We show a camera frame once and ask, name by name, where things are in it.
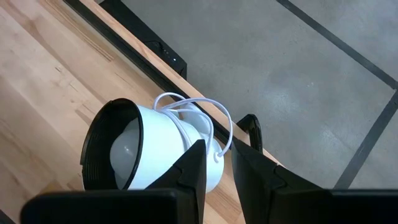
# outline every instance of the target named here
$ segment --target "light bulb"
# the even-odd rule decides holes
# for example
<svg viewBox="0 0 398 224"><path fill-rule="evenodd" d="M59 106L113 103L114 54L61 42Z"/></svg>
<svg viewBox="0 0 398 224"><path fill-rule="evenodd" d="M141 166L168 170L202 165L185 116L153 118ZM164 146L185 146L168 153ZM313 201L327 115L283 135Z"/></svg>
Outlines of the light bulb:
<svg viewBox="0 0 398 224"><path fill-rule="evenodd" d="M113 142L111 165L119 189L126 184L136 161L139 144L138 119L132 120Z"/></svg>

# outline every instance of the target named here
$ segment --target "white light bulb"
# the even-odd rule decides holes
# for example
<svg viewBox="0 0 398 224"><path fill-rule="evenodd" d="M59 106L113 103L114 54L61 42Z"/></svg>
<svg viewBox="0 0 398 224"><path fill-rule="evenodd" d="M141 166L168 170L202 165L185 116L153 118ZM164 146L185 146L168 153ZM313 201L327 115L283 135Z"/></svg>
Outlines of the white light bulb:
<svg viewBox="0 0 398 224"><path fill-rule="evenodd" d="M122 189L130 177L136 161L139 143L138 119L131 121L116 138L111 147L110 159L119 189Z"/></svg>

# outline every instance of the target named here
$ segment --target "white cable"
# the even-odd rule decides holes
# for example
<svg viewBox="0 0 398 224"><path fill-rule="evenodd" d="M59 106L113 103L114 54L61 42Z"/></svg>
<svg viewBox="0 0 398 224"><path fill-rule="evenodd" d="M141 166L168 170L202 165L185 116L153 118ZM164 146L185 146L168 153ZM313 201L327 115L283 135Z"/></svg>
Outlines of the white cable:
<svg viewBox="0 0 398 224"><path fill-rule="evenodd" d="M164 107L162 107L161 109L157 109L157 104L159 102L159 100L165 96L176 96L178 98L180 98L180 101L177 101L175 103L171 103L169 105L166 105ZM228 110L219 102L215 101L215 100L211 100L208 98L189 98L189 99L185 99L183 96L176 94L176 93L162 93L159 96L156 97L155 101L154 101L154 106L153 106L153 110L156 110L160 113L165 114L166 116L168 116L176 125L176 127L178 128L178 130L181 132L182 136L185 138L187 144L192 145L192 142L189 138L189 135L187 134L186 130L184 130L183 126L181 125L180 120L172 113L172 111L176 111L176 112L187 112L187 113L196 113L199 114L203 117L205 117L210 125L210 134L209 134L209 141L207 142L208 145L206 146L206 153L208 154L208 150L211 146L211 142L213 140L213 135L214 135L214 126L213 123L211 122L211 119L209 116L207 116L205 113L201 112L201 111L196 111L196 110L191 110L191 109L177 109L177 110L173 110L174 107L177 106L182 106L185 105L187 103L194 103L194 102L209 102L215 106L217 106L219 109L221 109L223 111L223 113L227 116L228 118L228 123L229 123L229 138L228 141L225 145L225 148L217 154L218 157L222 157L229 149L229 147L231 146L232 143L232 137L233 137L233 122L231 119L231 116L229 115ZM214 156L214 159L216 162L218 162L217 158L216 158L216 154Z"/></svg>

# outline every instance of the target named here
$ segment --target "gray concrete floor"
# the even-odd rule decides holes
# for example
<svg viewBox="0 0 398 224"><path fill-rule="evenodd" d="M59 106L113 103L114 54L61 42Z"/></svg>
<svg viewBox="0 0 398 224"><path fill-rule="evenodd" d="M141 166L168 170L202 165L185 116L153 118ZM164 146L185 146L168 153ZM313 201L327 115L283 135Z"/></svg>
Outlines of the gray concrete floor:
<svg viewBox="0 0 398 224"><path fill-rule="evenodd" d="M333 187L394 91L276 1L123 0L188 63L188 81L234 121L260 120L264 147ZM292 1L398 78L398 3ZM394 119L353 187L395 187Z"/></svg>

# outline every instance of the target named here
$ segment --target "lamp shade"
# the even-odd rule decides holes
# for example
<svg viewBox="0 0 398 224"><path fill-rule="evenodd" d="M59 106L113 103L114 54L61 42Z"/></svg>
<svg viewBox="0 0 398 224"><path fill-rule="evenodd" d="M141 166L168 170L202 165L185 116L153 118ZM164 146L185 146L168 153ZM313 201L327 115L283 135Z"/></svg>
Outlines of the lamp shade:
<svg viewBox="0 0 398 224"><path fill-rule="evenodd" d="M208 141L208 133L199 132L184 120L180 123L191 142ZM168 116L124 98L110 101L95 116L83 145L84 187L86 190L144 189L189 147ZM223 173L223 157L216 162L214 152L221 152L217 141L211 142L206 158L207 192L218 184Z"/></svg>

